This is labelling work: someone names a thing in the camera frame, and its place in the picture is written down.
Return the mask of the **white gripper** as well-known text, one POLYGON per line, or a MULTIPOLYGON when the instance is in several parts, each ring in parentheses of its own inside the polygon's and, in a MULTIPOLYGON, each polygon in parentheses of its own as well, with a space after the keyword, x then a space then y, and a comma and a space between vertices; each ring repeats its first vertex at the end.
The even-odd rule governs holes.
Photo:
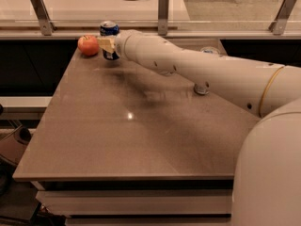
POLYGON ((123 30, 114 38, 113 36, 102 36, 97 38, 98 45, 104 51, 126 60, 136 59, 136 46, 142 38, 142 33, 136 30, 123 30))

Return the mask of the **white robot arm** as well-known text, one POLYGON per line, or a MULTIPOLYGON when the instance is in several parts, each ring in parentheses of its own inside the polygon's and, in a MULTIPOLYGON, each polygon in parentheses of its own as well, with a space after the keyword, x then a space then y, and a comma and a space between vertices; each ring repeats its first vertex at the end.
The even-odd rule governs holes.
POLYGON ((301 71, 222 56, 136 30, 100 36, 101 49, 175 73, 257 118, 237 155, 231 226, 301 226, 301 71))

